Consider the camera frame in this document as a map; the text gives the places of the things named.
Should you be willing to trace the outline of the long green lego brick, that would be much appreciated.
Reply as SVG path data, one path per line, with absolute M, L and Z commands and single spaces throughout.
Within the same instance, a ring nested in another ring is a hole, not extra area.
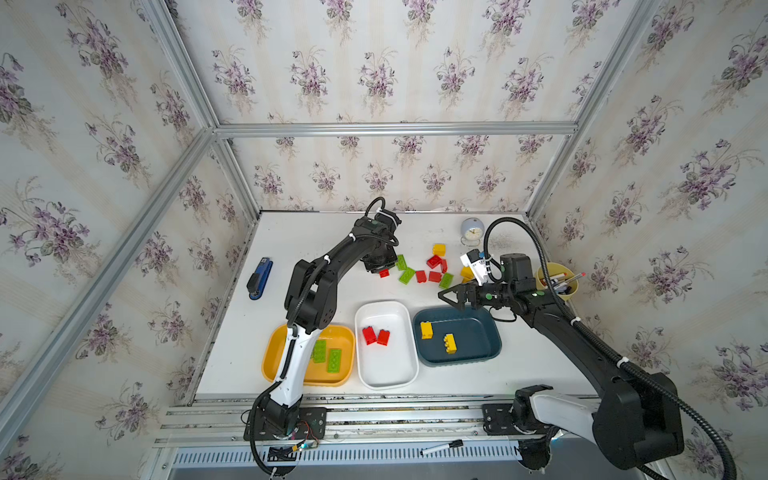
M 315 342 L 311 358 L 314 363 L 322 364 L 326 362 L 327 344 L 325 340 L 319 339 Z

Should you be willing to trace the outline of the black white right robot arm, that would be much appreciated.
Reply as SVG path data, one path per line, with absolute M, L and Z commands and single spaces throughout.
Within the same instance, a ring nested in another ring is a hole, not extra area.
M 723 436 L 682 400 L 663 373 L 650 374 L 598 337 L 556 293 L 537 286 L 530 258 L 521 253 L 494 259 L 487 247 L 461 258 L 474 280 L 439 291 L 462 311 L 509 309 L 530 328 L 549 339 L 584 375 L 597 396 L 592 400 L 560 395 L 548 385 L 516 391 L 511 425 L 526 435 L 520 444 L 520 464 L 529 471 L 551 461 L 555 434 L 566 431 L 594 444 L 614 467 L 636 469 L 651 479 L 660 473 L 650 463 L 681 454 L 685 449 L 682 416 L 688 416 L 709 438 L 718 453 L 721 478 L 735 479 L 738 469 Z

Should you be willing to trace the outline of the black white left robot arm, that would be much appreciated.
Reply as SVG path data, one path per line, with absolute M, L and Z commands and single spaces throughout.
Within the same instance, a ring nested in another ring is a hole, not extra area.
M 376 197 L 336 246 L 295 264 L 284 301 L 287 332 L 279 369 L 248 412 L 245 440 L 253 443 L 261 432 L 286 437 L 297 426 L 306 370 L 320 333 L 336 314 L 341 279 L 357 263 L 371 274 L 393 268 L 400 224 L 384 197 Z

